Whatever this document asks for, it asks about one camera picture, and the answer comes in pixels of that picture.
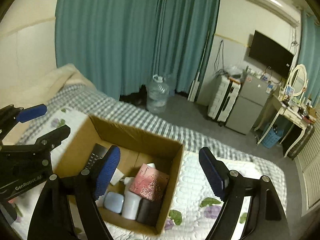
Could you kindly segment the floral quilted bedspread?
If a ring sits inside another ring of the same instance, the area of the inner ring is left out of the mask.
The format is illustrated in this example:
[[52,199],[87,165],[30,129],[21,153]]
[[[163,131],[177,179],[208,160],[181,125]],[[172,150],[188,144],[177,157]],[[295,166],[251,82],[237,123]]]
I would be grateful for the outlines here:
[[287,206],[283,171],[272,162],[240,152],[191,129],[176,126],[129,103],[115,100],[84,85],[61,89],[49,102],[47,113],[18,124],[6,144],[29,145],[63,125],[67,139],[51,152],[59,177],[76,176],[86,166],[95,144],[120,148],[119,170],[135,177],[143,164],[154,163],[170,179],[161,198],[155,226],[128,220],[104,208],[98,211],[114,239],[205,239],[224,208],[212,191],[199,162],[199,150],[210,149],[217,160],[241,177],[263,181],[268,176],[278,199]]

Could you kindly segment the teal right curtain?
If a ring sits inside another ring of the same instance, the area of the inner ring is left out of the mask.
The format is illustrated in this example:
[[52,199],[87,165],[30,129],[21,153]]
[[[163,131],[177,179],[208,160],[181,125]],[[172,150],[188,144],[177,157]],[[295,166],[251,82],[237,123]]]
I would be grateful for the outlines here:
[[313,106],[317,106],[319,103],[319,31],[317,18],[303,11],[298,63],[306,67],[308,85],[305,97],[311,99]]

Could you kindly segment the clear water jug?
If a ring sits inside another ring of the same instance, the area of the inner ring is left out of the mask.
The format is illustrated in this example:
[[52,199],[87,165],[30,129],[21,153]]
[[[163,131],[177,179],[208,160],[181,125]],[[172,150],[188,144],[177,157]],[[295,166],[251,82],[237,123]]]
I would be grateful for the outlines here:
[[146,108],[153,114],[165,111],[169,96],[170,87],[165,82],[164,77],[154,75],[147,87]]

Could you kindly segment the white bottle red cap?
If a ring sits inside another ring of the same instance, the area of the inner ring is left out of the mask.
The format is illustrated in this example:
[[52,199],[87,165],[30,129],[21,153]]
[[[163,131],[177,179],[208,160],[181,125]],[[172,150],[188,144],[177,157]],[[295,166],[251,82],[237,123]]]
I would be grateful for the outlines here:
[[[156,168],[154,163],[149,163],[147,165]],[[130,187],[131,183],[133,182],[134,178],[135,177],[126,177],[124,179],[124,184],[125,184],[124,204],[123,204],[123,210],[122,210],[121,215],[124,218],[129,219],[129,220],[137,220],[139,205],[143,199],[139,195],[132,193],[129,190],[129,187]]]

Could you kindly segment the white charger block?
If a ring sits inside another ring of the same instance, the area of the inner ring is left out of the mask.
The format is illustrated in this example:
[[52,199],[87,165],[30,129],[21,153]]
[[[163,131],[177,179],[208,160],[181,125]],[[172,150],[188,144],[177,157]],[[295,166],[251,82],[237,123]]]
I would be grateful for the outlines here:
[[124,177],[124,174],[118,169],[116,168],[110,183],[112,186],[115,186],[118,182],[120,182],[120,180]]

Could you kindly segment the black wall television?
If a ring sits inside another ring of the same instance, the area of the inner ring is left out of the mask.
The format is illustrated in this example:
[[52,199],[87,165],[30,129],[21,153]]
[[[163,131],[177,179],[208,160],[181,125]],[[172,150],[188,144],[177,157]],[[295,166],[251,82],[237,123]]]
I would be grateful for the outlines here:
[[288,78],[294,55],[268,36],[255,31],[248,56]]

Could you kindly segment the white folded rack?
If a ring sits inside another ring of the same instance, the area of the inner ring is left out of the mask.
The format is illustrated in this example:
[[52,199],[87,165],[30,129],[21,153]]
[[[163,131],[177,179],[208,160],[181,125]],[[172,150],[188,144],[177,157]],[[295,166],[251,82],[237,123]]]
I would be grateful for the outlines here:
[[195,76],[195,79],[192,81],[190,92],[189,92],[189,95],[188,95],[188,101],[190,101],[190,102],[194,102],[194,100],[195,100],[195,96],[197,94],[197,90],[198,90],[198,87],[199,87],[199,84],[200,84],[199,75],[200,75],[200,72],[198,71],[196,76]]

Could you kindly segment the light blue earbuds case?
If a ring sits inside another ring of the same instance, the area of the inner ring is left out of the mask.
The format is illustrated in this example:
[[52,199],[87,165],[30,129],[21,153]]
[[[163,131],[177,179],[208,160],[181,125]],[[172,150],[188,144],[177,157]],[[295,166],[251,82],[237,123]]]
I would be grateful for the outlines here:
[[108,192],[104,198],[103,207],[114,213],[120,214],[123,209],[124,196],[116,192]]

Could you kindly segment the silver mini fridge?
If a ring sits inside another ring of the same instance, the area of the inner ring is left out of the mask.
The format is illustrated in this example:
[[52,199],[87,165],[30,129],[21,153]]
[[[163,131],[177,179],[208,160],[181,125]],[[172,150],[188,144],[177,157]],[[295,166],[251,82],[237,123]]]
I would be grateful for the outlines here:
[[248,134],[269,97],[267,88],[266,81],[247,74],[225,126]]

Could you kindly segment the white suitcase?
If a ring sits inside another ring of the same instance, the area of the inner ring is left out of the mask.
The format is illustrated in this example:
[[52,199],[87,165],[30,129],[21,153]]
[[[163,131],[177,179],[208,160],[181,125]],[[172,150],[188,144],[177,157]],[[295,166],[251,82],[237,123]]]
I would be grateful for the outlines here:
[[208,117],[217,122],[225,122],[233,108],[240,88],[240,83],[234,79],[225,75],[216,77],[208,106]]

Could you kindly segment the brown cardboard box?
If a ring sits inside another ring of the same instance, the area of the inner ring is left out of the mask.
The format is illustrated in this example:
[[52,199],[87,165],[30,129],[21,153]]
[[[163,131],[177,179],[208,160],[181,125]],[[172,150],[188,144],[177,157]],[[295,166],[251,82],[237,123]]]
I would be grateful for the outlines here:
[[145,236],[159,236],[172,204],[181,168],[183,145],[139,128],[87,116],[78,111],[63,112],[61,116],[55,116],[50,124],[67,125],[71,128],[69,137],[52,152],[54,172],[60,177],[77,175],[86,165],[95,144],[105,148],[112,145],[120,148],[118,169],[127,177],[135,177],[140,167],[147,163],[154,163],[157,170],[169,175],[156,226],[126,219],[104,207],[99,208],[102,219],[113,224],[116,229],[126,229]]

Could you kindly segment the white oval mirror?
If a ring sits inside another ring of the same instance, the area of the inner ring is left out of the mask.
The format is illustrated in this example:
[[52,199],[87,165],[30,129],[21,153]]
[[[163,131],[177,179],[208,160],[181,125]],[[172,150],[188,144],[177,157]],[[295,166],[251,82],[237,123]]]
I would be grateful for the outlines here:
[[300,96],[306,88],[307,84],[307,72],[304,64],[298,64],[291,71],[287,85],[293,91],[291,96]]

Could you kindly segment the blue laundry basket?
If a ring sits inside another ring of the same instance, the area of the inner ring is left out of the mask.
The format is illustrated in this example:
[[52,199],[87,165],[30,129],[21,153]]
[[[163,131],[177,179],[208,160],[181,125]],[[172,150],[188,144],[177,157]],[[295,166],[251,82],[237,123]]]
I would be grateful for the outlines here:
[[262,145],[266,148],[272,148],[283,136],[284,130],[278,125],[273,125],[267,135],[262,140]]

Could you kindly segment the white vanity table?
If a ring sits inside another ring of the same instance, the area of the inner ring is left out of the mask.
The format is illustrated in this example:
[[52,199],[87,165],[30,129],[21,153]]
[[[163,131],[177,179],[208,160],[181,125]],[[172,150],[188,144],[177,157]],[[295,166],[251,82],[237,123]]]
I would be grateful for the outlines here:
[[289,105],[286,105],[278,99],[277,96],[271,95],[261,113],[259,123],[254,128],[254,132],[258,132],[260,129],[262,130],[262,133],[257,137],[257,145],[262,144],[274,125],[278,125],[280,129],[283,130],[283,135],[278,141],[280,145],[284,143],[294,127],[297,127],[300,131],[299,135],[291,144],[289,144],[287,148],[283,148],[285,150],[284,158],[286,158],[289,156],[289,153],[300,144],[311,122],[309,122],[305,116],[299,114],[298,111],[295,112]]

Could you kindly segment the pink rose box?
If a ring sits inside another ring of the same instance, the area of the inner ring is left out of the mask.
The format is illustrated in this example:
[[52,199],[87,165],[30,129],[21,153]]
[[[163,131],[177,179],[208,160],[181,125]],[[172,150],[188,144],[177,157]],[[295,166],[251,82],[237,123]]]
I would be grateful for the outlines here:
[[129,190],[152,202],[160,201],[169,182],[169,175],[143,164],[136,174]]

